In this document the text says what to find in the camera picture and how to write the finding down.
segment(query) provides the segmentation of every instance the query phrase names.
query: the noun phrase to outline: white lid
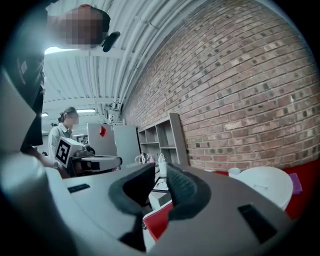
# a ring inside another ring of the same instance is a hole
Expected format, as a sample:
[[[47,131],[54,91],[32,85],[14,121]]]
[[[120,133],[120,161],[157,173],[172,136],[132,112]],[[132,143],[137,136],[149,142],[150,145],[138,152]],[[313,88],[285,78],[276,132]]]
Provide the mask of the white lid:
[[[237,175],[245,183],[278,207],[284,208],[294,189],[290,176],[283,170],[271,166],[254,167]]]

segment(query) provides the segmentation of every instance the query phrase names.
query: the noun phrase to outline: woman's hair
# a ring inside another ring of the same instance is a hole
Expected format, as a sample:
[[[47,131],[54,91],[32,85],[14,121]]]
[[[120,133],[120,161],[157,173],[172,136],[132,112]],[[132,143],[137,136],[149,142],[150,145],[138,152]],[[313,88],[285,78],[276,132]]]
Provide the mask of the woman's hair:
[[[63,123],[65,121],[65,114],[77,113],[77,110],[73,107],[67,107],[63,112],[60,113],[60,117],[58,118],[59,123]]]

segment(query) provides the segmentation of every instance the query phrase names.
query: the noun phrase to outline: bookshelf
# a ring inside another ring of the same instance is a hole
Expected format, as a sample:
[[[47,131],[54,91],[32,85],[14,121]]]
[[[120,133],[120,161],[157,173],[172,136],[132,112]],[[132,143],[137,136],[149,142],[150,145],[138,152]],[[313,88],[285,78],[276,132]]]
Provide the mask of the bookshelf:
[[[177,113],[169,113],[168,117],[138,131],[138,136],[141,151],[152,154],[156,161],[162,153],[167,163],[189,165]]]

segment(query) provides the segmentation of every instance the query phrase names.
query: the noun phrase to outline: white curved ceiling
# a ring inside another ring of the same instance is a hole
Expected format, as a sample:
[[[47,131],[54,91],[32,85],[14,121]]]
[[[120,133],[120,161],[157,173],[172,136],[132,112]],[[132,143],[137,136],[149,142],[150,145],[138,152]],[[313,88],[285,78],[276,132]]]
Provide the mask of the white curved ceiling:
[[[206,0],[59,0],[48,6],[49,15],[59,15],[79,5],[96,5],[111,17],[109,33],[121,36],[109,52],[101,47],[45,55],[46,94],[42,130],[49,132],[66,107],[94,108],[96,113],[80,114],[79,129],[86,123],[105,123],[104,108],[129,97],[137,78],[159,44],[170,31]]]

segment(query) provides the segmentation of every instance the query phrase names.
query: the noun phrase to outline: purple object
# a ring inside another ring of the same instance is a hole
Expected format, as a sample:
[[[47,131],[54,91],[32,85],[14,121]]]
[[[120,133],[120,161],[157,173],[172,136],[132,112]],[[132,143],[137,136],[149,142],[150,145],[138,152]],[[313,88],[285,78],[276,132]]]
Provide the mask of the purple object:
[[[302,193],[302,186],[299,180],[299,177],[296,173],[290,173],[289,174],[291,180],[292,180],[292,184],[293,184],[293,191],[292,194],[293,195],[299,195]]]

